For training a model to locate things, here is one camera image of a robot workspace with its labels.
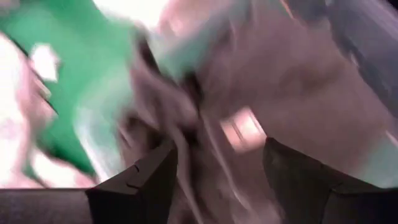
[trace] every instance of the gray fabric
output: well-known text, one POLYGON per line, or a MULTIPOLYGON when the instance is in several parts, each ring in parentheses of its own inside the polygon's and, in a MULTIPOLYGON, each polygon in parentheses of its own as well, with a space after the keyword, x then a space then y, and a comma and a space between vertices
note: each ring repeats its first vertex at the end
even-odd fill
MULTIPOLYGON (((197 71, 203 90, 197 113, 195 102, 157 76, 155 66, 132 69, 137 114, 178 137, 179 152, 187 153, 179 154, 178 169, 195 196, 187 200, 186 189, 176 188, 169 223, 280 222, 283 211, 267 184, 262 151, 236 154, 221 131, 220 121, 244 106, 268 135, 346 173, 366 159, 366 146, 389 125, 390 114, 327 30, 309 30, 260 4, 253 9, 245 23, 220 34, 197 71), (196 141, 180 139, 187 128, 196 141)), ((134 132, 128 138, 138 141, 134 132)))

